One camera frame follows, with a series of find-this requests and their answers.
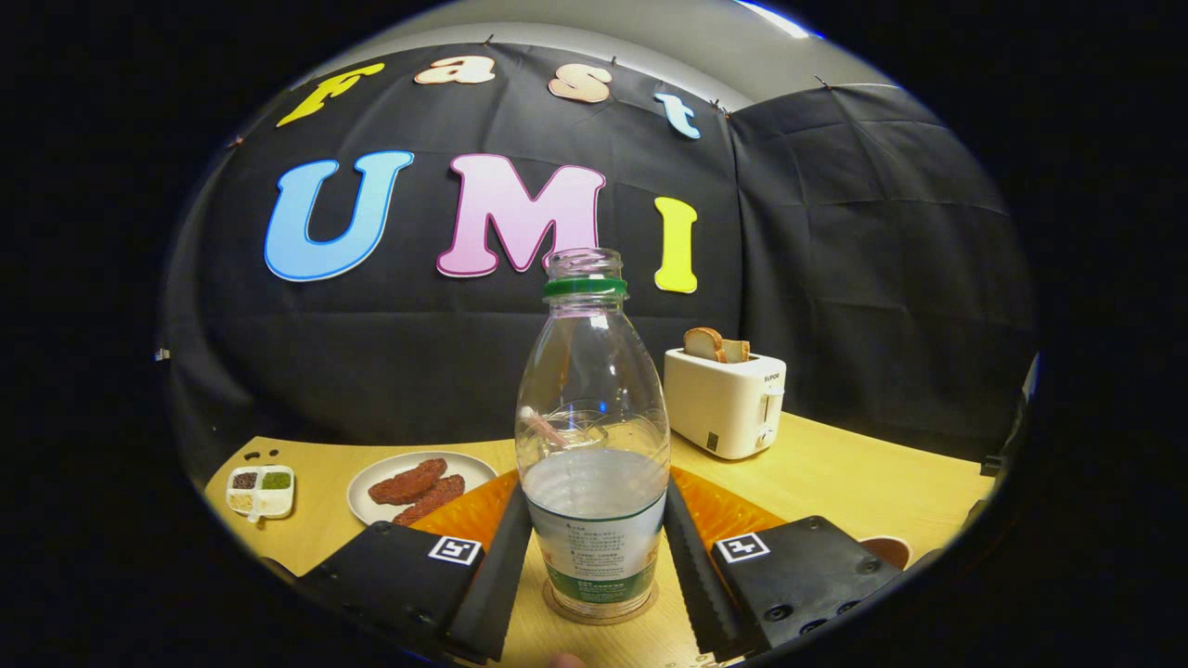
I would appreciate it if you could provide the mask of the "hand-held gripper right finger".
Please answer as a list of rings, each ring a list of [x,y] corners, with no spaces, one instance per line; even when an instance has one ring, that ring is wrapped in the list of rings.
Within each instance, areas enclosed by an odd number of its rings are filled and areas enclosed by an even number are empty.
[[[665,532],[697,647],[721,661],[797,642],[902,573],[821,516],[778,519],[680,467]]]

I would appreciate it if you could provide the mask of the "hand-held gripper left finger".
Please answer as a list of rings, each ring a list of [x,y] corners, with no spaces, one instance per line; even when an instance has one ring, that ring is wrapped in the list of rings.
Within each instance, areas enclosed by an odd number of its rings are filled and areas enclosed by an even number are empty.
[[[484,664],[503,655],[530,535],[508,472],[411,527],[375,521],[296,584],[415,655]]]

